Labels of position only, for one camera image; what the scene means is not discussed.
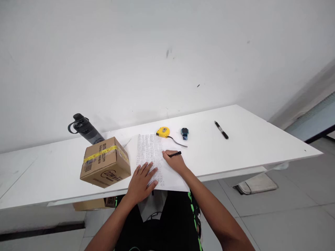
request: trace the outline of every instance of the black pen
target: black pen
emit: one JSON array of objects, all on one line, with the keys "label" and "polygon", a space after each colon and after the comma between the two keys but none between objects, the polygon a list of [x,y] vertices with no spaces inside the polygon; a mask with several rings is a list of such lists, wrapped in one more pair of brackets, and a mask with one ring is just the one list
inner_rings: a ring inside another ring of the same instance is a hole
[{"label": "black pen", "polygon": [[221,126],[214,120],[216,126],[218,127],[218,129],[220,130],[220,132],[222,132],[223,136],[226,138],[226,139],[229,139],[228,135],[222,130]]},{"label": "black pen", "polygon": [[181,154],[181,151],[176,152],[176,153],[174,153],[174,154],[170,154],[170,155],[168,155],[168,156],[171,158],[171,157],[173,157],[173,156],[177,156],[177,155],[180,155],[180,154]]}]

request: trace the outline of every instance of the forearm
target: forearm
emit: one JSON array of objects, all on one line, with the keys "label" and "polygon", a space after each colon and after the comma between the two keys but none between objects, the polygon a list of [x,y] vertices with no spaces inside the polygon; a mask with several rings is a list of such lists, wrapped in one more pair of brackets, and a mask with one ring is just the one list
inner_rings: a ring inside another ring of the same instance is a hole
[{"label": "forearm", "polygon": [[86,251],[112,251],[119,239],[120,233],[122,231],[123,225],[130,211],[133,209],[133,203],[128,200],[127,195],[125,195],[108,218],[105,224],[101,227],[99,232],[91,240],[90,244],[85,249]]},{"label": "forearm", "polygon": [[180,175],[191,189],[222,247],[226,250],[231,248],[234,250],[254,250],[233,216],[198,178],[188,168],[184,168]]}]

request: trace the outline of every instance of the left hand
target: left hand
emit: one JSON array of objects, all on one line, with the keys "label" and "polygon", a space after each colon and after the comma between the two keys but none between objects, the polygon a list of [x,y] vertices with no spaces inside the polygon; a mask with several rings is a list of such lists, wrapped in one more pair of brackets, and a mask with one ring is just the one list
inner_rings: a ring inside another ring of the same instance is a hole
[{"label": "left hand", "polygon": [[133,206],[148,197],[158,184],[158,181],[155,180],[147,187],[149,180],[157,172],[157,167],[149,172],[152,165],[152,162],[150,164],[145,162],[142,167],[139,165],[133,174],[132,180],[128,186],[128,192],[125,195]]}]

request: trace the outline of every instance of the person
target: person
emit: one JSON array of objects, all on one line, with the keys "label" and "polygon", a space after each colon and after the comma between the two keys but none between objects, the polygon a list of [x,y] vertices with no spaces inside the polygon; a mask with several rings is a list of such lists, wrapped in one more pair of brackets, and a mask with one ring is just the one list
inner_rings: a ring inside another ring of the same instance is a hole
[{"label": "person", "polygon": [[176,152],[166,150],[162,154],[191,192],[168,191],[161,218],[143,222],[137,204],[147,198],[158,184],[154,181],[147,186],[157,168],[149,172],[152,162],[138,166],[127,193],[117,196],[115,211],[88,244],[86,251],[202,250],[199,208],[222,250],[254,251],[234,217],[187,168],[183,157],[168,156]]}]

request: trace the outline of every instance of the cardboard box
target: cardboard box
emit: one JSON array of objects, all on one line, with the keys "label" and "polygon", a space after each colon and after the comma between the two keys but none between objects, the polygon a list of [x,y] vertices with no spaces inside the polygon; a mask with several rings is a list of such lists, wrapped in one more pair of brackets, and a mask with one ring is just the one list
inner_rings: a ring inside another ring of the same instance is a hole
[{"label": "cardboard box", "polygon": [[130,175],[128,154],[115,137],[86,148],[81,180],[106,188]]},{"label": "cardboard box", "polygon": [[75,211],[92,211],[115,207],[115,197],[73,203]]}]

